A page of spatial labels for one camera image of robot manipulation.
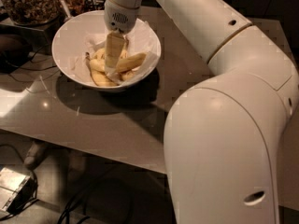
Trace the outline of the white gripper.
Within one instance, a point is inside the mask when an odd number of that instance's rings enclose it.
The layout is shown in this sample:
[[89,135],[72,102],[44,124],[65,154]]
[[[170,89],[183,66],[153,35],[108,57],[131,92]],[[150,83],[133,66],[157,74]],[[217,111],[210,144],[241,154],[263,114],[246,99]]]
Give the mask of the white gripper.
[[106,0],[104,19],[107,29],[111,32],[107,35],[105,44],[105,72],[112,76],[126,44],[123,34],[130,33],[135,27],[140,8],[139,0]]

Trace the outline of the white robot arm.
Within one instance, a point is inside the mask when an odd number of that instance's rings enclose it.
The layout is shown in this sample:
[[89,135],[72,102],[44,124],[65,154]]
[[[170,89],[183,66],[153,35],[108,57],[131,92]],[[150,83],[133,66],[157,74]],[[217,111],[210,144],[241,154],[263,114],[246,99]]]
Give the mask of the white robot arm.
[[[110,30],[133,29],[142,0],[106,0]],[[222,0],[156,0],[213,74],[164,125],[177,224],[279,224],[277,155],[298,105],[292,60]]]

